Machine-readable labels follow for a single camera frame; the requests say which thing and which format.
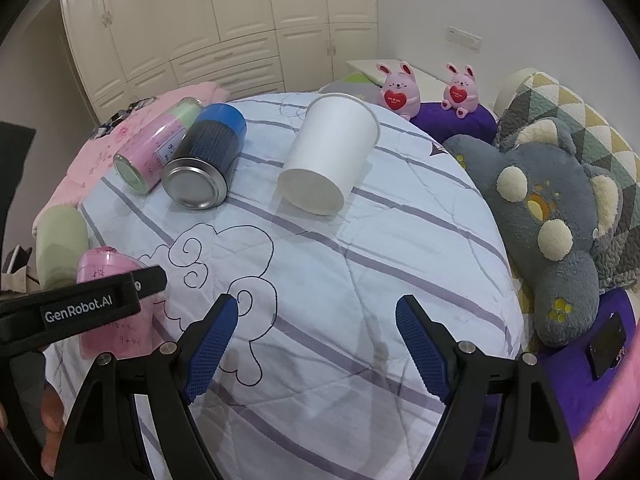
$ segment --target human hand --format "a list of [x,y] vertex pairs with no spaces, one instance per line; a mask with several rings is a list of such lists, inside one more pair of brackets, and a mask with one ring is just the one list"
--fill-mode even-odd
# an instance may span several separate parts
[[[49,383],[45,383],[40,412],[42,414],[42,422],[47,429],[47,437],[42,449],[40,464],[45,473],[53,476],[58,451],[60,450],[60,442],[62,441],[62,433],[65,430],[65,423],[62,420],[65,408],[57,391]],[[0,430],[4,431],[7,423],[6,412],[2,404],[0,404]]]

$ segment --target cabinet handle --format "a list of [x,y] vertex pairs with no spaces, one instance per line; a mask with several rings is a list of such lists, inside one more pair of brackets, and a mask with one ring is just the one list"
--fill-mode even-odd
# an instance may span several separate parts
[[226,54],[222,54],[220,56],[216,56],[215,58],[212,59],[212,61],[222,61],[223,59],[226,59],[228,57],[232,57],[233,56],[233,52],[227,52]]

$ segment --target blue can lid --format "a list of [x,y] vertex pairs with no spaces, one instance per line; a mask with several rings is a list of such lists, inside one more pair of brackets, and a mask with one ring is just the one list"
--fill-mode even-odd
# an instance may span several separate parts
[[238,137],[244,139],[246,134],[246,121],[240,111],[226,103],[215,103],[207,106],[196,118],[196,123],[200,121],[217,121],[226,124]]

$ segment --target light switch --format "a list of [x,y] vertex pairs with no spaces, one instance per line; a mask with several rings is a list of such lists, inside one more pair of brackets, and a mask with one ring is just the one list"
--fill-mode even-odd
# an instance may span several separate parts
[[482,44],[482,38],[479,36],[453,27],[447,27],[447,40],[478,52]]

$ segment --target purple cushion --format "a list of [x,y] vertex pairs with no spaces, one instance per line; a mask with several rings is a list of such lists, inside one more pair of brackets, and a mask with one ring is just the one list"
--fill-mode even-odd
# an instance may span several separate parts
[[622,318],[626,333],[625,348],[628,349],[636,332],[636,318],[626,292],[615,288],[600,297],[596,321],[587,333],[557,352],[550,350],[548,354],[540,356],[573,439],[590,420],[620,369],[620,366],[609,369],[595,381],[587,358],[589,342],[614,312],[619,312]]
[[443,110],[440,103],[422,103],[420,112],[411,122],[441,144],[449,137],[459,134],[491,144],[498,131],[494,116],[482,105],[464,119],[459,119],[453,108]]

